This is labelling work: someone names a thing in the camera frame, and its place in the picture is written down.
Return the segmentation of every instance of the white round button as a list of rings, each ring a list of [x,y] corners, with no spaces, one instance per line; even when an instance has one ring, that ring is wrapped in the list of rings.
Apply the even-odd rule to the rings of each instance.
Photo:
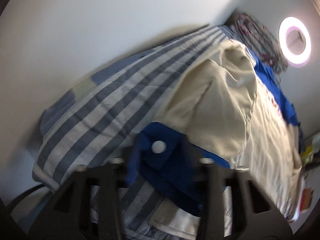
[[[167,145],[163,141],[155,141],[151,146],[151,149],[154,153],[163,153],[166,148]]]

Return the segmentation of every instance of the white fabric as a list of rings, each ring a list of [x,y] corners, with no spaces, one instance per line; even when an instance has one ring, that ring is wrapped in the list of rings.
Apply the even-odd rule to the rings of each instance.
[[[208,59],[217,52],[212,50],[191,66],[154,121],[186,134],[191,143],[224,158],[231,168],[249,167],[288,218],[299,196],[298,130],[284,121],[245,47],[228,40],[219,49],[220,65]],[[230,201],[225,210],[230,211]],[[186,239],[195,239],[198,223],[199,218],[169,200],[150,220],[156,228]],[[225,235],[230,230],[231,218],[225,214]]]

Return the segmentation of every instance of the dark blue garment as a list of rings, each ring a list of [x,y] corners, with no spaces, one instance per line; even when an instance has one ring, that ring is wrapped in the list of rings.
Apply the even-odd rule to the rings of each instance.
[[[194,170],[188,149],[183,147],[185,135],[161,123],[152,122],[138,135],[128,165],[127,182],[134,182],[140,172],[164,196],[186,212],[199,216],[201,195],[193,182]],[[151,145],[155,141],[166,143],[166,150],[155,154]],[[230,168],[221,157],[199,148],[203,157],[212,158],[222,167]]]
[[[291,102],[282,93],[281,89],[276,85],[272,68],[270,66],[264,65],[252,51],[250,51],[250,53],[256,61],[254,70],[257,76],[273,94],[284,120],[287,122],[287,124],[291,123],[292,125],[298,126],[299,122],[296,110],[294,109]]]

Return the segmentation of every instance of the striped fabric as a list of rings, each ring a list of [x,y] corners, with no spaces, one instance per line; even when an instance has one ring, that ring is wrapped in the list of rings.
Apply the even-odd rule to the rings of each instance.
[[[95,167],[120,156],[151,122],[180,75],[224,39],[220,28],[203,28],[154,48],[93,85],[46,132],[33,178],[56,190],[77,165]],[[121,196],[130,239],[179,239],[148,225],[163,197],[145,179],[139,177]]]

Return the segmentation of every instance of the cream fabric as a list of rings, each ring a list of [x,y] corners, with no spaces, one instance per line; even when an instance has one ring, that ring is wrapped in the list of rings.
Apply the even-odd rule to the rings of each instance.
[[[231,168],[249,167],[289,218],[297,207],[302,167],[297,128],[286,124],[272,93],[256,76],[254,65],[245,46],[237,41],[212,48],[185,72],[154,121],[186,134],[191,143],[224,158]],[[228,235],[232,210],[228,192],[224,196]],[[199,218],[165,199],[150,224],[166,233],[195,239]]]

